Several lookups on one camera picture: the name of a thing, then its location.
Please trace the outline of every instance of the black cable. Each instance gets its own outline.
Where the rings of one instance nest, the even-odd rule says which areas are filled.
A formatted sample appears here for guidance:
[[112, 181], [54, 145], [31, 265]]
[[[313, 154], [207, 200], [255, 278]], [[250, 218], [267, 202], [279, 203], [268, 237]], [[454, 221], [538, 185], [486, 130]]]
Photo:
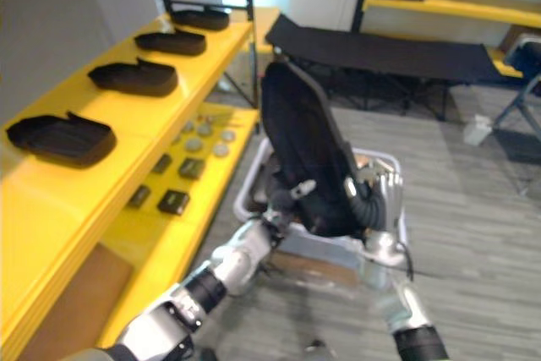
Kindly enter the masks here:
[[407, 262], [406, 275], [409, 278], [409, 280], [413, 282], [415, 270], [413, 269], [413, 259], [412, 259], [411, 253], [409, 252], [409, 248], [402, 241], [396, 242], [396, 245], [398, 245], [399, 247], [402, 247], [402, 249], [404, 250], [404, 255], [406, 256], [406, 262]]

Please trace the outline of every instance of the metal shelf frame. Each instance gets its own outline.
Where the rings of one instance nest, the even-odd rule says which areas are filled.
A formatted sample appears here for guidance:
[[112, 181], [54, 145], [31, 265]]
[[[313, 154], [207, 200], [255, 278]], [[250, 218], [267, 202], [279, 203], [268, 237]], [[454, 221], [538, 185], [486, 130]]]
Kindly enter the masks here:
[[247, 96], [240, 86], [233, 80], [231, 75], [225, 74], [224, 77], [232, 83], [233, 88], [239, 93], [240, 96], [253, 108], [260, 108], [260, 95], [258, 89], [258, 75], [257, 75], [257, 52], [255, 48], [255, 14], [254, 14], [254, 0], [246, 0], [246, 5], [239, 6], [234, 4], [223, 4], [223, 3], [202, 3], [194, 2], [189, 0], [161, 0], [163, 2], [163, 7], [168, 13], [172, 13], [174, 5], [184, 5], [184, 6], [200, 6], [203, 9], [211, 8], [220, 8], [220, 9], [233, 9], [233, 10], [243, 10], [246, 12], [248, 21], [252, 23], [252, 38], [249, 41], [249, 61], [250, 61], [250, 78], [251, 78], [251, 88], [252, 96], [251, 98]]

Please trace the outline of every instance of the robot forearm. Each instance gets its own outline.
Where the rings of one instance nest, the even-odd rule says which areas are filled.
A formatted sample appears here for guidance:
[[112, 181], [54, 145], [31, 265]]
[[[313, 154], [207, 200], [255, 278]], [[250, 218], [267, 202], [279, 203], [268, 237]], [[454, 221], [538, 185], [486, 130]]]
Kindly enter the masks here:
[[66, 361], [158, 361], [191, 350], [190, 334], [226, 297], [239, 293], [280, 240], [265, 219], [254, 219], [215, 249], [200, 268], [175, 284], [121, 333], [107, 350], [86, 350]]
[[396, 349], [404, 361], [447, 360], [445, 346], [429, 319], [415, 285], [398, 281], [392, 268], [405, 262], [394, 234], [372, 232], [365, 246], [358, 243], [359, 275], [376, 292], [379, 308]]

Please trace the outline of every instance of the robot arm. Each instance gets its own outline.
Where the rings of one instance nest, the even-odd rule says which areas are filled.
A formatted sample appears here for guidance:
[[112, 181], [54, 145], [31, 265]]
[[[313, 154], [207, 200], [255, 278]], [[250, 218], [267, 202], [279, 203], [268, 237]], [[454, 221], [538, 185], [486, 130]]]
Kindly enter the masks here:
[[[191, 333], [203, 325], [205, 317], [228, 293], [243, 291], [260, 262], [286, 237], [294, 200], [314, 187], [313, 181], [307, 181], [273, 196], [274, 205], [261, 218], [246, 222], [199, 269], [135, 317], [113, 347], [85, 350], [64, 361], [161, 361], [189, 353], [193, 347]], [[445, 347], [415, 286], [400, 281], [393, 272], [406, 262], [395, 233], [402, 211], [402, 178], [387, 174], [375, 187], [385, 200], [385, 226], [369, 232], [365, 244], [352, 239], [361, 280], [375, 292], [376, 306], [402, 360], [447, 360]]]
[[402, 360], [447, 360], [445, 346], [430, 321], [413, 281], [393, 271], [407, 263], [404, 246], [396, 238], [396, 224], [402, 213], [402, 177], [389, 173], [378, 179], [376, 188], [385, 200], [385, 226], [372, 231], [366, 244], [353, 242], [359, 258], [360, 279], [375, 296]]
[[160, 361], [190, 352], [191, 333], [228, 293], [243, 291], [261, 261], [286, 236], [294, 200], [309, 189], [301, 184], [278, 192], [262, 217], [242, 225], [200, 268], [136, 316], [113, 347], [84, 350], [64, 361]]

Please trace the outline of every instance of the yellow shelving unit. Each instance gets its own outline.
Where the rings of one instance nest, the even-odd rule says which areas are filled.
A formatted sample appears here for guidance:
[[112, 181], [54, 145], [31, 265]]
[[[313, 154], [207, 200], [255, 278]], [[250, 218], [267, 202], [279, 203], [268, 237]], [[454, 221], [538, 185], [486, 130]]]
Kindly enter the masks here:
[[[272, 54], [272, 45], [265, 40], [265, 36], [280, 15], [279, 8], [255, 8], [255, 47], [258, 54]], [[245, 21], [246, 13], [238, 10], [231, 12], [231, 20]]]
[[500, 71], [500, 74], [505, 76], [512, 76], [514, 78], [522, 78], [522, 72], [517, 71], [510, 65], [504, 64], [504, 53], [497, 48], [493, 48], [491, 46], [486, 46], [487, 52], [490, 55], [490, 58], [492, 59], [492, 63]]
[[[231, 116], [219, 127], [213, 126], [213, 135], [202, 139], [205, 145], [198, 152], [188, 153], [183, 148], [186, 139], [194, 137], [195, 131], [182, 133], [181, 139], [167, 151], [172, 163], [166, 171], [151, 173], [143, 182], [151, 190], [148, 199], [138, 209], [124, 209], [101, 240], [135, 269], [101, 337], [99, 344], [102, 346], [113, 344], [134, 316], [185, 275], [259, 116], [255, 110], [210, 103], [204, 103], [199, 113]], [[236, 136], [233, 142], [227, 143], [229, 154], [220, 158], [213, 155], [212, 146], [220, 141], [223, 129], [234, 131]], [[178, 175], [178, 169], [187, 157], [205, 161], [200, 179], [190, 180]], [[167, 189], [190, 195], [181, 216], [164, 214], [157, 209]]]
[[[157, 19], [140, 32], [166, 24]], [[109, 124], [117, 146], [93, 167], [74, 169], [17, 149], [3, 131], [3, 359], [17, 358], [130, 195], [249, 38], [251, 28], [249, 22], [234, 22], [222, 31], [199, 30], [206, 36], [207, 50], [197, 57], [144, 52], [128, 38], [7, 123], [6, 128], [22, 118], [72, 111]], [[99, 90], [86, 75], [97, 65], [133, 63], [136, 56], [174, 66], [177, 89], [161, 98], [127, 95]]]
[[541, 28], [541, 3], [514, 0], [364, 0], [364, 11], [374, 7], [449, 14]]

